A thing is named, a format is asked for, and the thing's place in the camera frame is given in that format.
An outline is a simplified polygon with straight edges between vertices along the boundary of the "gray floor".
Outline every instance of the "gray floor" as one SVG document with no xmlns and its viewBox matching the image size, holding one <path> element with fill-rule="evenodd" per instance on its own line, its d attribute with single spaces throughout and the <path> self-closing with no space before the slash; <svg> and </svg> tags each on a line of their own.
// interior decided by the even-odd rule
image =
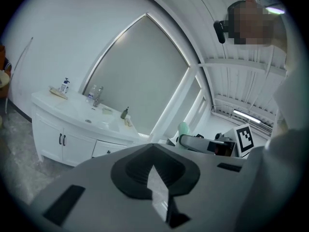
<svg viewBox="0 0 309 232">
<path fill-rule="evenodd" d="M 11 106 L 4 112 L 0 101 L 3 125 L 0 129 L 0 173 L 8 192 L 27 204 L 54 179 L 72 167 L 45 158 L 40 162 L 36 153 L 32 124 Z"/>
</svg>

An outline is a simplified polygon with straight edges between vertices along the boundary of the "fluorescent light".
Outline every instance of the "fluorescent light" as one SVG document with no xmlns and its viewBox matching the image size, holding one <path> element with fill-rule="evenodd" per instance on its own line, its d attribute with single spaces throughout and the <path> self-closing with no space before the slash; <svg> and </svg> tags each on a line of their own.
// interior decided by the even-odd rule
<svg viewBox="0 0 309 232">
<path fill-rule="evenodd" d="M 285 12 L 283 10 L 280 9 L 276 9 L 276 8 L 272 8 L 272 7 L 268 7 L 266 8 L 269 12 L 274 13 L 274 14 L 284 14 Z"/>
<path fill-rule="evenodd" d="M 250 119 L 250 120 L 252 120 L 252 121 L 254 121 L 254 122 L 256 122 L 256 123 L 261 123 L 260 120 L 254 118 L 254 117 L 252 117 L 252 116 L 250 116 L 250 115 L 247 115 L 247 114 L 245 114 L 245 113 L 243 113 L 243 112 L 241 112 L 241 111 L 234 110 L 233 112 L 234 112 L 235 114 L 238 114 L 238 115 L 240 115 L 240 116 L 243 116 L 243 117 L 245 117 L 245 118 L 248 118 L 248 119 Z"/>
</svg>

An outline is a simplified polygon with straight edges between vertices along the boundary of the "black slot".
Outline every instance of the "black slot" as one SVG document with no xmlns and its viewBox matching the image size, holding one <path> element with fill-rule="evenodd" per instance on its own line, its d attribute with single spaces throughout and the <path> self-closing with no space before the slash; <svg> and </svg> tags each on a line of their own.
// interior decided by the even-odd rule
<svg viewBox="0 0 309 232">
<path fill-rule="evenodd" d="M 171 196 L 169 196 L 169 206 L 168 207 L 169 208 L 168 208 L 165 222 L 171 228 L 176 228 L 190 220 L 190 218 L 186 214 L 179 212 L 177 205 L 175 203 L 175 200 Z"/>
<path fill-rule="evenodd" d="M 45 211 L 43 216 L 61 226 L 81 195 L 85 188 L 72 185 Z"/>
<path fill-rule="evenodd" d="M 231 164 L 227 164 L 227 163 L 220 163 L 217 167 L 223 168 L 223 169 L 226 169 L 226 170 L 230 170 L 230 171 L 234 171 L 234 172 L 240 172 L 241 171 L 240 166 L 235 166 L 235 165 L 231 165 Z"/>
<path fill-rule="evenodd" d="M 153 166 L 171 197 L 188 194 L 200 177 L 200 170 L 193 161 L 160 145 L 148 144 L 115 162 L 111 179 L 126 196 L 151 200 L 152 191 L 147 188 L 147 182 Z"/>
</svg>

